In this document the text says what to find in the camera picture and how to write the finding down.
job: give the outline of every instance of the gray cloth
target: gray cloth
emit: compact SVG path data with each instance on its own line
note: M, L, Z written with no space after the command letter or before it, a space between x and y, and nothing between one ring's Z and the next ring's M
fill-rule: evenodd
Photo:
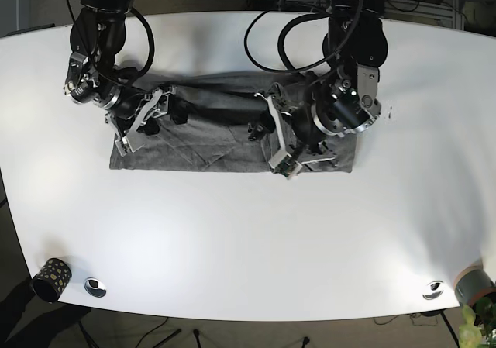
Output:
M113 170L164 170L211 172L266 172L268 160L277 151L277 135L260 142L248 140L247 123L258 120L267 109L254 93L266 91L274 82L282 85L297 80L289 75L229 74L171 80L176 97L188 109L188 123L174 124L168 116L158 119L160 133L148 136L136 153L121 157L114 146L110 157ZM354 135L326 140L337 162L310 165L313 171L351 172L357 139Z

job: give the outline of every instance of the green leaf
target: green leaf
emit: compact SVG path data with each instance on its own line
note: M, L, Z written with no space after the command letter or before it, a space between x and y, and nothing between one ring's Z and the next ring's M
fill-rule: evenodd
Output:
M473 325L475 323L475 312L466 304L462 307L462 316L467 325Z
M460 326L460 348L477 348L481 344L482 332L473 324Z
M487 296L480 298L477 303L475 303L475 312L480 316L483 322L491 319L492 308L493 302Z

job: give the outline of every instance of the metal bracket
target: metal bracket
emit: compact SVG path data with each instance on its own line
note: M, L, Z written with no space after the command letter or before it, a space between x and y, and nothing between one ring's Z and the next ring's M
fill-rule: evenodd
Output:
M159 106L160 100L162 102L169 102L169 96L173 94L173 89L165 92L162 89L157 89L153 91L151 95L151 99L146 102L146 104L140 109L138 115L134 119L133 124L129 128L129 130L124 134L118 127L115 117L107 113L105 116L106 122L114 129L115 134L117 135L117 140L115 141L115 145L121 157L124 157L128 153L135 153L137 150L142 148L146 144L146 139L148 136L139 133L138 128L146 125L146 121L151 118L158 118L159 116L165 115L164 109L168 109L168 105L165 105L162 109Z
M376 67L358 65L356 70L360 107L367 112L372 119L372 123L374 123L375 120L379 118L379 115L381 115L381 104L376 100L377 86L379 83L379 69Z

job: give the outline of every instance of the cable on floor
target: cable on floor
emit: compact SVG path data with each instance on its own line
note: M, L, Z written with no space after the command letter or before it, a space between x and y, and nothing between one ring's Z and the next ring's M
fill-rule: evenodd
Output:
M139 340L138 344L136 344L135 348L138 348L141 344L141 342L143 341L143 339L145 339L149 334L151 334L152 332L154 332L155 330L159 329L160 327L162 327L163 325L165 325L167 323L167 321L169 320L169 317L165 318L165 321L163 321L161 324L159 324L159 326L157 327L154 327L153 329L151 329L149 332L147 332L145 335L143 335L141 337L141 339Z
M460 348L460 342L458 341L458 336L456 336L456 333L453 330L453 327L450 324L450 321L448 321L448 318L444 314L444 311L441 312L441 317L443 318L443 321L446 325L446 327L449 330L449 333L451 334L451 337L453 338L453 341L455 342L456 346Z

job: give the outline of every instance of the wrinkled fabric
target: wrinkled fabric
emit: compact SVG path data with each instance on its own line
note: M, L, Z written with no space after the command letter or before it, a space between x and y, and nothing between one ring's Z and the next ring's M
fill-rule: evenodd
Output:
M268 160L277 151L274 132L261 141L248 140L248 122L256 121L267 109L258 91L274 82L295 83L291 75L228 74L171 80L176 98L188 110L188 123L174 124L168 116L158 119L160 133L148 136L136 153L121 157L114 146L110 158L113 170L162 170L210 172L267 172ZM301 172L351 172L357 138L333 137L326 140L337 155L333 162L311 164Z

